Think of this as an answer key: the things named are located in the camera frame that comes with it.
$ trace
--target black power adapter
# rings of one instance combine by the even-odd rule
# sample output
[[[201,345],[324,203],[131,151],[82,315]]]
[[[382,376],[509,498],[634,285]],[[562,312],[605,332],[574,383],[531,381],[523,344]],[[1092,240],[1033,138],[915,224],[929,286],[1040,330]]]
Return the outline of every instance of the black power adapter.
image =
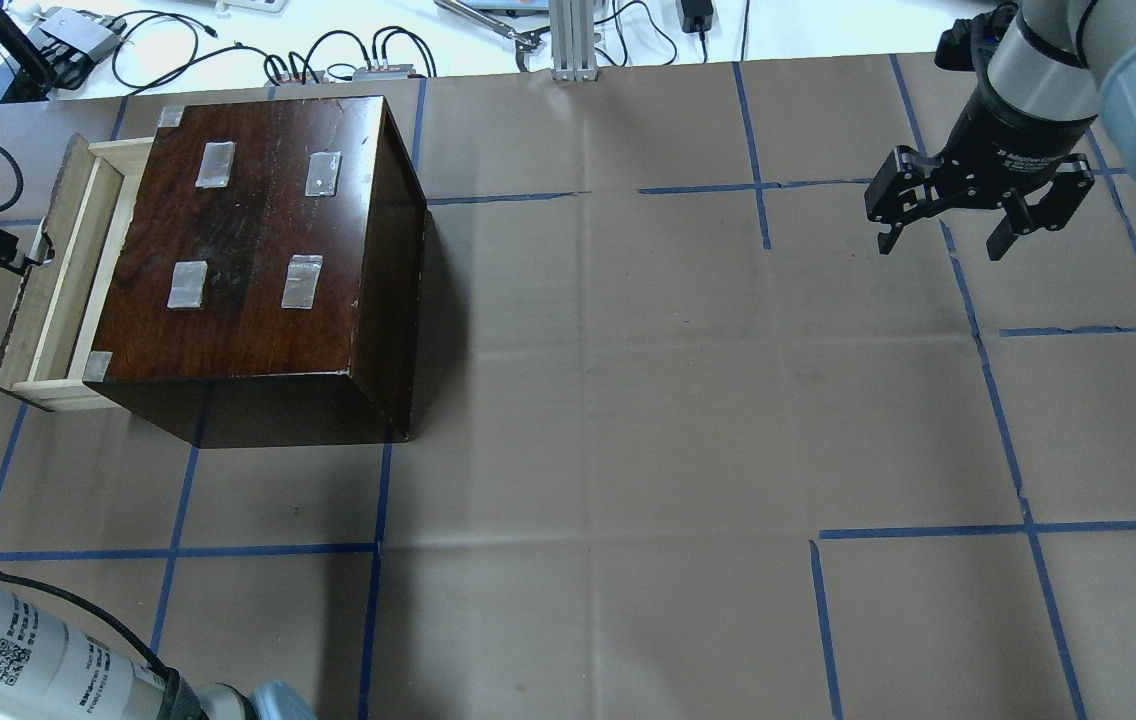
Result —
[[[711,0],[679,0],[679,26],[683,32],[707,32],[715,25],[715,3]]]

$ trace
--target qr code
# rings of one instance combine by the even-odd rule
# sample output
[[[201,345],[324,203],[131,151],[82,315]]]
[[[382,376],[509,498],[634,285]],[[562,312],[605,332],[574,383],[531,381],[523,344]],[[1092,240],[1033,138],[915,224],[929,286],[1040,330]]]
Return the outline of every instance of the qr code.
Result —
[[[19,644],[0,639],[0,683],[15,685],[20,678],[20,670],[30,662],[30,648]]]

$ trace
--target box top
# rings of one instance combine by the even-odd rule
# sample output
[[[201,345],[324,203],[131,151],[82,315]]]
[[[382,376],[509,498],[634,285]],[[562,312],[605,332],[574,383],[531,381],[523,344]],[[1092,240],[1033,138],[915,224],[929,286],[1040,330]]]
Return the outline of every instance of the box top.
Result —
[[[349,372],[386,132],[382,97],[193,104],[158,128],[92,343],[103,379]],[[334,152],[335,186],[307,192]]]

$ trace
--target dark brown wooden box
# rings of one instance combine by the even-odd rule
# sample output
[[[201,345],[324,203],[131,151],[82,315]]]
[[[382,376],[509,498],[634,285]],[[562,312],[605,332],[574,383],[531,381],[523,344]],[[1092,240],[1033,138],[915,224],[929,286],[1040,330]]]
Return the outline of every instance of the dark brown wooden box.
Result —
[[[228,184],[197,187],[225,141]],[[304,192],[320,151],[334,196]],[[426,221],[384,97],[189,106],[156,132],[84,383],[199,447],[407,439]],[[293,256],[321,256],[311,309],[281,305]],[[198,260],[202,305],[170,309]]]

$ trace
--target clear tape piece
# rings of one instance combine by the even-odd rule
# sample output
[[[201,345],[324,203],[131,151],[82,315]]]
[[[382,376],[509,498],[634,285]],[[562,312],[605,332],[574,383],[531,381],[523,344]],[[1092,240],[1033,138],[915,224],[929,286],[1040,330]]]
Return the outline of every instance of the clear tape piece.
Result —
[[[203,160],[199,164],[199,177],[194,181],[194,187],[228,186],[229,167],[234,161],[234,141],[207,143],[203,145]]]
[[[160,122],[156,124],[156,127],[161,128],[175,128],[181,125],[181,115],[185,112],[184,104],[166,104],[162,110],[160,110]]]
[[[203,305],[203,281],[208,277],[208,263],[203,260],[187,260],[172,266],[169,309],[197,309]]]
[[[292,310],[311,309],[323,266],[324,256],[293,256],[289,260],[289,277],[284,279],[284,299],[279,307]]]
[[[105,380],[106,370],[110,368],[110,359],[114,355],[114,352],[106,352],[103,350],[89,352],[87,361],[84,363],[84,382],[100,383]]]
[[[341,152],[311,152],[311,167],[306,170],[307,196],[336,195],[336,178],[341,174]]]

